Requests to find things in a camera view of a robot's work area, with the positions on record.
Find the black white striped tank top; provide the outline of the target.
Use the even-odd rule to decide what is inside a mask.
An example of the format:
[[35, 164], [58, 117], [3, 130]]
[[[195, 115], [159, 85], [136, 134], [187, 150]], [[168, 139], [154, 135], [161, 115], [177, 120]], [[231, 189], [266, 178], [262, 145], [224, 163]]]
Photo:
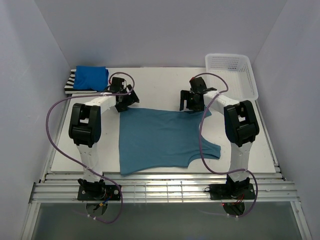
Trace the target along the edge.
[[70, 76], [64, 86], [64, 92], [66, 95], [73, 95], [73, 94], [94, 94], [97, 91], [92, 89], [75, 89], [75, 77], [76, 77], [76, 69], [72, 69], [70, 71]]

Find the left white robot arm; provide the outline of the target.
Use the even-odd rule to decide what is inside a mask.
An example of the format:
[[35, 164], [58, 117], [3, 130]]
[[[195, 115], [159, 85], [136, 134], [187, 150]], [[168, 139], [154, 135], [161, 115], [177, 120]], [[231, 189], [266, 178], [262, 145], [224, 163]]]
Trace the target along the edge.
[[98, 154], [98, 141], [102, 135], [102, 114], [111, 108], [124, 112], [140, 100], [132, 85], [121, 77], [112, 77], [106, 93], [85, 103], [72, 106], [68, 134], [76, 145], [83, 168], [83, 177], [78, 179], [79, 200], [102, 200], [109, 191], [102, 178]]

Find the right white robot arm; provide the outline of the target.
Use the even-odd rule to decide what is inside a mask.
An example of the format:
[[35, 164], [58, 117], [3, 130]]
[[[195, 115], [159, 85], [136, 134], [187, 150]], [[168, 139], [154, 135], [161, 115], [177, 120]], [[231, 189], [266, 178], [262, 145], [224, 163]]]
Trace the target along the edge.
[[258, 185], [252, 184], [251, 173], [248, 171], [250, 150], [256, 136], [260, 132], [257, 117], [249, 100], [238, 101], [224, 94], [226, 90], [218, 91], [207, 87], [198, 74], [189, 81], [190, 89], [181, 90], [179, 109], [206, 113], [209, 109], [222, 114], [224, 129], [230, 141], [230, 167], [225, 173], [224, 184], [211, 184], [206, 189], [211, 200], [240, 199], [253, 200], [257, 196]]

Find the blue tank top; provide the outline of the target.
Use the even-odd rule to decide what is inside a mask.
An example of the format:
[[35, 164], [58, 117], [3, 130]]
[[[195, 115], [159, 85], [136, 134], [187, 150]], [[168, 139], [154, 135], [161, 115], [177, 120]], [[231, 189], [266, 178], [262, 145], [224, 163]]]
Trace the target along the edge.
[[108, 86], [109, 71], [105, 66], [77, 65], [73, 88], [102, 92]]

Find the light teal tank top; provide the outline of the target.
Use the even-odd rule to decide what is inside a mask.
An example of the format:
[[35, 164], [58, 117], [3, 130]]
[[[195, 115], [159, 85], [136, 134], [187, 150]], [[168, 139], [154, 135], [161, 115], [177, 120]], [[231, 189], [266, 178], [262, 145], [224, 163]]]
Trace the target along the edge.
[[204, 114], [128, 108], [119, 117], [120, 174], [154, 168], [187, 168], [201, 157], [219, 159], [221, 147], [199, 136]]

